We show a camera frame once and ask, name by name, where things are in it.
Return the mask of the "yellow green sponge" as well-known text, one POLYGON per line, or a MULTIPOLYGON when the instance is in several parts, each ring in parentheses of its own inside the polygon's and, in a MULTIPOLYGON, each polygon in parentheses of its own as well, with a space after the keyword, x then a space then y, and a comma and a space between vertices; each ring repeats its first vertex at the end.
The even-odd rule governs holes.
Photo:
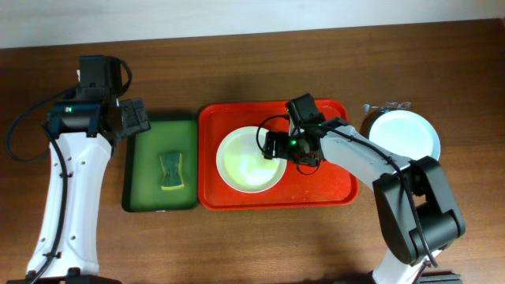
POLYGON ((159 159, 163 171, 161 189, 182 189, 185 186, 182 177, 182 154, 180 152, 168 152, 162 154, 159 159))

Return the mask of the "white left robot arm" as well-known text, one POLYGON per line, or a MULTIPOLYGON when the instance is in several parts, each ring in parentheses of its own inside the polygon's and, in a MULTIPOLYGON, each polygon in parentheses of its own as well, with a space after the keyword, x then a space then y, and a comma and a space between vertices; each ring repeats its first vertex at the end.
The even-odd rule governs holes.
POLYGON ((150 130, 141 99, 66 100, 43 124, 50 184, 38 244, 23 283, 110 283, 99 275, 100 192, 118 140, 150 130))

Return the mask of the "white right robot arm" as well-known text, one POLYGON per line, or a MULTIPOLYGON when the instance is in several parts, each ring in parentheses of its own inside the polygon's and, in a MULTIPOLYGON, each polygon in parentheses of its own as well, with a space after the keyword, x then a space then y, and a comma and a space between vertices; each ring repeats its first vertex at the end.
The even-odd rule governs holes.
POLYGON ((347 121, 324 116, 294 118, 288 132, 270 131, 256 144, 264 158, 305 166, 329 162, 342 167, 374 193, 387 245, 366 283, 460 283, 454 273, 426 274, 436 254, 466 232, 466 224, 440 163, 410 159, 364 138, 347 121))

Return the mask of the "cream white plate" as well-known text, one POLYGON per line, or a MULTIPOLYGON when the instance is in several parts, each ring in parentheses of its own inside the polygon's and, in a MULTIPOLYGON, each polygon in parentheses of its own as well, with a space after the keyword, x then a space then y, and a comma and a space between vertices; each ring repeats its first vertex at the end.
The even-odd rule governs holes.
POLYGON ((257 126, 235 129, 220 143, 216 153, 219 176, 227 185, 244 193, 265 192, 276 185, 287 168, 284 159, 266 159, 256 138, 265 142, 267 130, 257 126))

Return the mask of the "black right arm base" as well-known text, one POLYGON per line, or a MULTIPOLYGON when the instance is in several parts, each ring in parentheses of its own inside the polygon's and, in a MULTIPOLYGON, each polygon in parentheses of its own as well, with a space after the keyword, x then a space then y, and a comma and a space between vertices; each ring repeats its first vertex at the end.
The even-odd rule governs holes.
POLYGON ((462 284, 460 274, 422 275, 416 284, 462 284))

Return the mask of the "light blue plate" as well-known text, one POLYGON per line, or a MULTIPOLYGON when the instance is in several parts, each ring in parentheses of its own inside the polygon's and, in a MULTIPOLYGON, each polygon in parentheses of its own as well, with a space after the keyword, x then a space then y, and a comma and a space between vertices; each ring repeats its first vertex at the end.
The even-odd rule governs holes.
POLYGON ((368 139, 397 155, 414 160, 440 159, 441 143, 435 128, 425 118, 408 110, 381 114, 371 125, 368 139))

